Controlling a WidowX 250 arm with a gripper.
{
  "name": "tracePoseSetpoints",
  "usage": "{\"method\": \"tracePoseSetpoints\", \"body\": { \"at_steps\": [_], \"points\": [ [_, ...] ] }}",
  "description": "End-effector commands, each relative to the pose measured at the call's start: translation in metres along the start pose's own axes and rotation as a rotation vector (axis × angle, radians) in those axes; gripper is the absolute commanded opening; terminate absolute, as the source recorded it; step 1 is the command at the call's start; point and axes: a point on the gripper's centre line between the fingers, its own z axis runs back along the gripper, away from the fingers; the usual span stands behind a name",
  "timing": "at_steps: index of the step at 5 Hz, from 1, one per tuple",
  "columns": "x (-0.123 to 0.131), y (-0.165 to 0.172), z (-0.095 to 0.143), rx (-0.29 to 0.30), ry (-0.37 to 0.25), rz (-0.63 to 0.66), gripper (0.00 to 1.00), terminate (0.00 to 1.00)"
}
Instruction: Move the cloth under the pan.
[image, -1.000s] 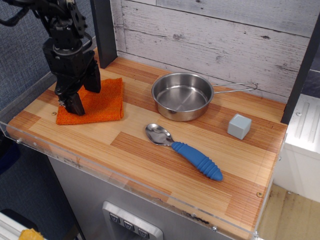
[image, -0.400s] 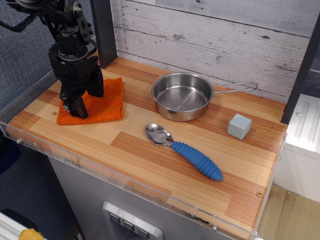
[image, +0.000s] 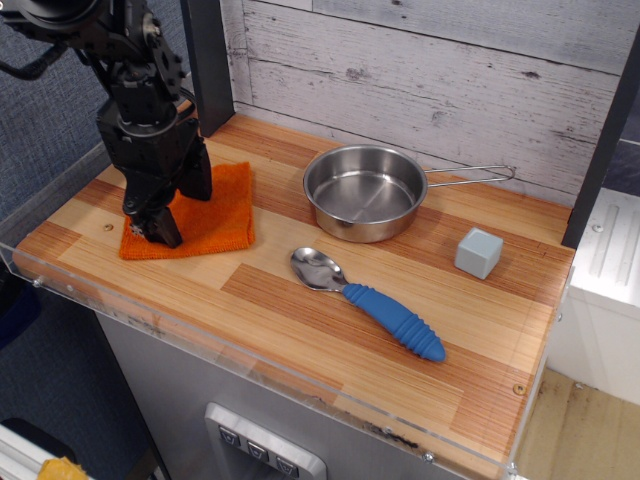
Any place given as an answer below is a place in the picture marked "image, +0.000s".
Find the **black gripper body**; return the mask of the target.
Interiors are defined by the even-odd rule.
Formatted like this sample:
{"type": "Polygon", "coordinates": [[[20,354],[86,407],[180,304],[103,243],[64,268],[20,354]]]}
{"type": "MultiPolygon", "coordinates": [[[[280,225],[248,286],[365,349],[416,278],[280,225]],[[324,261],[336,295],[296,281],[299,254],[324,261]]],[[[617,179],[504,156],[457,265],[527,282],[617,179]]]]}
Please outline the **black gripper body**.
{"type": "Polygon", "coordinates": [[[203,140],[197,119],[178,118],[176,108],[170,107],[168,116],[156,124],[127,124],[114,102],[99,110],[97,125],[107,153],[126,179],[125,214],[166,207],[179,191],[187,152],[203,140]]]}

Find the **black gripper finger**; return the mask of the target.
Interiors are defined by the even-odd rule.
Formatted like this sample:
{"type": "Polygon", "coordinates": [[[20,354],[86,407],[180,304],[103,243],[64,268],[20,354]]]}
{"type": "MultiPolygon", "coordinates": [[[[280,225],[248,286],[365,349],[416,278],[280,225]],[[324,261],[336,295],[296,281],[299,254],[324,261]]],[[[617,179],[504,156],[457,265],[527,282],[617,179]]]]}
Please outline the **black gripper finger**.
{"type": "Polygon", "coordinates": [[[168,207],[146,210],[131,215],[129,219],[131,232],[148,242],[169,248],[176,248],[182,243],[182,236],[168,207]]]}
{"type": "Polygon", "coordinates": [[[211,164],[206,146],[194,142],[187,152],[178,190],[187,198],[209,201],[212,195],[211,164]]]}

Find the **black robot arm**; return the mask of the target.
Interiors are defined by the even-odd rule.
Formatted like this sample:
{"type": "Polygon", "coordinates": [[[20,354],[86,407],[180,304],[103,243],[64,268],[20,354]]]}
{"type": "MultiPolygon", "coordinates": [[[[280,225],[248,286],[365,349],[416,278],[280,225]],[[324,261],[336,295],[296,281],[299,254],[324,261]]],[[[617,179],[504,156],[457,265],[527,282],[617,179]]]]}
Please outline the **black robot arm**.
{"type": "Polygon", "coordinates": [[[97,126],[113,166],[124,175],[123,211],[136,235],[170,248],[182,237],[169,205],[175,194],[207,201],[211,166],[199,122],[178,112],[186,96],[182,59],[167,44],[144,1],[4,1],[1,17],[49,49],[24,67],[2,71],[35,80],[67,49],[90,66],[108,99],[97,126]]]}

